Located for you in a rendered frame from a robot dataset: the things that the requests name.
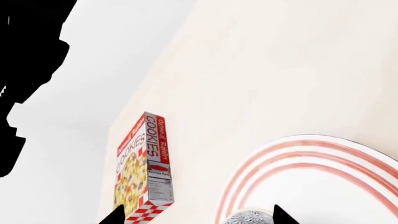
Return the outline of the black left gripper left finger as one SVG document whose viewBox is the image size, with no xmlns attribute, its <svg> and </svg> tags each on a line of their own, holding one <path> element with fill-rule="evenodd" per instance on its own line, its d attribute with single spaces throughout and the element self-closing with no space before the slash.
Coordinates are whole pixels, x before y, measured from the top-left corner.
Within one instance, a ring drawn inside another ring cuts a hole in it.
<svg viewBox="0 0 398 224">
<path fill-rule="evenodd" d="M 124 224 L 124 222 L 125 222 L 124 205 L 119 205 L 98 224 Z"/>
</svg>

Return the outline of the black patterned bowl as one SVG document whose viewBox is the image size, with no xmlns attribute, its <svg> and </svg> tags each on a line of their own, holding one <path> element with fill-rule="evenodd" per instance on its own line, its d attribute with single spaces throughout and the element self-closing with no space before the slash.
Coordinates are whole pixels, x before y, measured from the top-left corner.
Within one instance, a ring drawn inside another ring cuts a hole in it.
<svg viewBox="0 0 398 224">
<path fill-rule="evenodd" d="M 274 224 L 274 221 L 269 212 L 249 209 L 234 212 L 220 224 Z"/>
</svg>

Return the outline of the oatmeal raisin cookies box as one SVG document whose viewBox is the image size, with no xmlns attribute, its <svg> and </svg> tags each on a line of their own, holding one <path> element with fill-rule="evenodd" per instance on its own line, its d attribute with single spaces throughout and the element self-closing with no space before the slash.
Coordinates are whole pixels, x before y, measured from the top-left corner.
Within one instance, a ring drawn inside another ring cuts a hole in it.
<svg viewBox="0 0 398 224">
<path fill-rule="evenodd" d="M 117 148 L 113 207 L 123 224 L 149 224 L 174 203 L 165 119 L 144 112 Z"/>
</svg>

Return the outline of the white plate with red rings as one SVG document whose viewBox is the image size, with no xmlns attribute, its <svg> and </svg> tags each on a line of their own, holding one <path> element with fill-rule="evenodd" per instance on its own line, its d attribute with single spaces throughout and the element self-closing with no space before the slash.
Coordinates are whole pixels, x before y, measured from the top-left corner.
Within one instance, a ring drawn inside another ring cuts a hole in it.
<svg viewBox="0 0 398 224">
<path fill-rule="evenodd" d="M 275 139 L 235 170 L 212 224 L 275 205 L 300 224 L 398 224 L 398 160 L 332 136 Z"/>
</svg>

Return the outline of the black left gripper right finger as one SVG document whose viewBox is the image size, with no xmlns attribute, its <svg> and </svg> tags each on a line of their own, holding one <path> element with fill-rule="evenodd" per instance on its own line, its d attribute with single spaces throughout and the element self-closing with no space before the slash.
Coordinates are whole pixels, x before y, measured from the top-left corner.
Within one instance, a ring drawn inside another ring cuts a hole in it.
<svg viewBox="0 0 398 224">
<path fill-rule="evenodd" d="M 274 224 L 299 224 L 299 222 L 278 205 L 274 205 L 273 222 Z"/>
</svg>

